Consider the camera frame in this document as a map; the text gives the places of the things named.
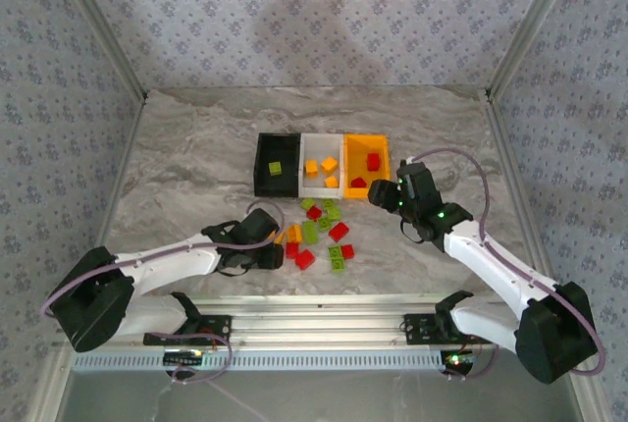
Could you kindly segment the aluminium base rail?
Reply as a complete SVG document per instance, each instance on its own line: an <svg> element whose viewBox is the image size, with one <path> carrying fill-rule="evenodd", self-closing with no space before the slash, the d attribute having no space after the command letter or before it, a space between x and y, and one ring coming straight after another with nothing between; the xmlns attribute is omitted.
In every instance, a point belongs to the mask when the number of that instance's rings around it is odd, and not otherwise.
<svg viewBox="0 0 628 422"><path fill-rule="evenodd" d="M498 303L493 295L476 295ZM271 295L190 298L204 314L233 318L230 342L255 346L395 345L405 314L433 314L438 295Z"/></svg>

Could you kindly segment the orange plastic bin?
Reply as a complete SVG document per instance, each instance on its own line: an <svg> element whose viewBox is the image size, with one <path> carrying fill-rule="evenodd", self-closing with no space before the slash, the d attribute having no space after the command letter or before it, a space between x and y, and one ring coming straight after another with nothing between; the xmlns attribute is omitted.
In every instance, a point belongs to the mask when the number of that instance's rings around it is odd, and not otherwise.
<svg viewBox="0 0 628 422"><path fill-rule="evenodd" d="M369 152L378 152L382 166L378 172L368 172L366 158ZM347 133L344 136L344 194L347 199L366 199L369 187L374 180L391 178L388 138L383 134ZM366 188L352 188L350 182L362 177Z"/></svg>

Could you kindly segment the aluminium frame leg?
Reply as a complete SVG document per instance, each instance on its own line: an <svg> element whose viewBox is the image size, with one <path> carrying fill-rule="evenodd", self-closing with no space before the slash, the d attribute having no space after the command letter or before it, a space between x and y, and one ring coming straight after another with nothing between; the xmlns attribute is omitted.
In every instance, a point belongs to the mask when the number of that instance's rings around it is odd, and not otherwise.
<svg viewBox="0 0 628 422"><path fill-rule="evenodd" d="M67 345L55 346L42 364L26 422L55 422L75 361Z"/></svg>

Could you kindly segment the aluminium corner post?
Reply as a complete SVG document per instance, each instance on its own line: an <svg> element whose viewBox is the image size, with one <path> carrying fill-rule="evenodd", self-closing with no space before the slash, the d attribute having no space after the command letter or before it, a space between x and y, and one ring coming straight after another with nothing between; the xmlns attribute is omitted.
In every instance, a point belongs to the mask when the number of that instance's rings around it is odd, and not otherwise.
<svg viewBox="0 0 628 422"><path fill-rule="evenodd" d="M531 1L517 30L513 33L511 42L497 65L490 83L486 87L487 97L490 102L496 102L502 97L505 89L522 63L524 56L540 33L556 1L557 0Z"/></svg>
<svg viewBox="0 0 628 422"><path fill-rule="evenodd" d="M87 20L92 33L105 55L112 63L121 83L138 101L145 99L145 91L135 74L131 62L120 45L116 34L108 23L96 0L75 0Z"/></svg>

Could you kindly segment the aluminium side rail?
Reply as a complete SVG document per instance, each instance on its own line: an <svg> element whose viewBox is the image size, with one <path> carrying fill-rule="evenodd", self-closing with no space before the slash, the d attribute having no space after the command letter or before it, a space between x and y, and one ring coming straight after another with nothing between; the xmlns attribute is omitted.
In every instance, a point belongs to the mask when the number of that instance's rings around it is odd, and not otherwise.
<svg viewBox="0 0 628 422"><path fill-rule="evenodd" d="M118 164L117 175L113 182L110 195L108 196L106 207L103 211L102 222L98 230L96 231L96 236L93 238L93 241L90 244L92 248L104 245L110 233L113 220L115 218L118 202L122 194L122 189L124 185L124 180L126 178L126 172L127 172L129 160L131 158L131 153L133 150L133 144L134 144L137 132L138 132L138 126L141 121L144 107L146 105L147 95L148 93L145 92L144 96L139 101L136 112L133 116L133 119L130 125L130 130L127 136L126 144L122 153L122 157Z"/></svg>
<svg viewBox="0 0 628 422"><path fill-rule="evenodd" d="M515 216L522 233L522 241L527 257L537 271L554 278L554 272L541 240L539 228L524 188L517 159L511 147L504 121L490 94L486 90L481 90L480 94L486 99L488 122L495 140L504 180L514 206Z"/></svg>

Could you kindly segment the black plastic bin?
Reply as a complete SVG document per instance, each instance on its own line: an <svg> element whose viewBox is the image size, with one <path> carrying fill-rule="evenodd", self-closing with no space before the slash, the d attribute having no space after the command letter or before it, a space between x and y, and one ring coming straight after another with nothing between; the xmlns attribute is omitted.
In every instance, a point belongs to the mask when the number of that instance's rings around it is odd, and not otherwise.
<svg viewBox="0 0 628 422"><path fill-rule="evenodd" d="M257 197L298 197L300 133L258 134L253 167L253 189ZM283 173L271 177L268 164L280 161Z"/></svg>

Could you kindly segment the white plastic bin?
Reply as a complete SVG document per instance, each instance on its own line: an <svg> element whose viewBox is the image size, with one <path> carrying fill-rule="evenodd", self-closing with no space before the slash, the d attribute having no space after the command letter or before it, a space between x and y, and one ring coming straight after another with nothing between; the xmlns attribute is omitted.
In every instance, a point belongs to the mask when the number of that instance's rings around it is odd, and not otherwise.
<svg viewBox="0 0 628 422"><path fill-rule="evenodd" d="M301 198L341 198L344 192L344 135L340 133L303 133L300 141L299 158L299 182L298 196ZM326 175L321 170L321 163L328 157L338 160L338 168ZM307 178L304 172L304 163L308 159L316 160L318 163L318 176ZM338 188L328 188L325 186L325 178L334 176L339 182Z"/></svg>

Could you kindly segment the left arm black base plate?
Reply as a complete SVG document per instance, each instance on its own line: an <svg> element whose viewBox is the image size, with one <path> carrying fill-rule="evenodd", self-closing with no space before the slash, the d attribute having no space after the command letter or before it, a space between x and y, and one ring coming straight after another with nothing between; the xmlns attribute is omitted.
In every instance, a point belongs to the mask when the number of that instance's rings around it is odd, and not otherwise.
<svg viewBox="0 0 628 422"><path fill-rule="evenodd" d="M216 339L208 339L206 334L213 334L228 341L230 339L232 317L229 315L202 315L199 319L188 318L180 328L174 331L181 339L168 337L160 339L155 334L145 334L142 343L147 346L157 345L223 345Z"/></svg>

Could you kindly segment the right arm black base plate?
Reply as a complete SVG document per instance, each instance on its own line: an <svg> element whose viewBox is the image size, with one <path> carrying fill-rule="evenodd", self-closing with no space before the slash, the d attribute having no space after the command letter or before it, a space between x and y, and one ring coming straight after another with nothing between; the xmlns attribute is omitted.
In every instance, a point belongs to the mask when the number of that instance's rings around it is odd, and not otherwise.
<svg viewBox="0 0 628 422"><path fill-rule="evenodd" d="M408 345L488 343L484 339L448 330L442 319L431 313L405 314L399 328L403 331Z"/></svg>

